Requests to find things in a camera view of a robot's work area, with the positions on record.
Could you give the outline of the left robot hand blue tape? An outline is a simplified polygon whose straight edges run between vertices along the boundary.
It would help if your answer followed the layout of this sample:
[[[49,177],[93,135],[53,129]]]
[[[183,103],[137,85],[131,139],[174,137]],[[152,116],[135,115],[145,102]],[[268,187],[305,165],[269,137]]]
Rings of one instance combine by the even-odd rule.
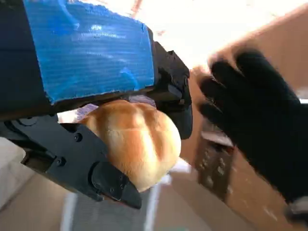
[[[193,128],[189,69],[145,24],[79,0],[0,3],[0,135],[25,151],[21,164],[95,201],[139,209],[140,194],[107,160],[103,141],[58,113],[145,95]]]

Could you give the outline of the right robot hand black glove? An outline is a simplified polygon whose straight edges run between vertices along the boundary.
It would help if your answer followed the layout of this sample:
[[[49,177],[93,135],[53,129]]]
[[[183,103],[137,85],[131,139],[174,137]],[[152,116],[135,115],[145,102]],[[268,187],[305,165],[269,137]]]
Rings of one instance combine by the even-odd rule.
[[[247,50],[210,65],[200,113],[218,126],[255,171],[291,202],[308,193],[308,107],[262,53]]]

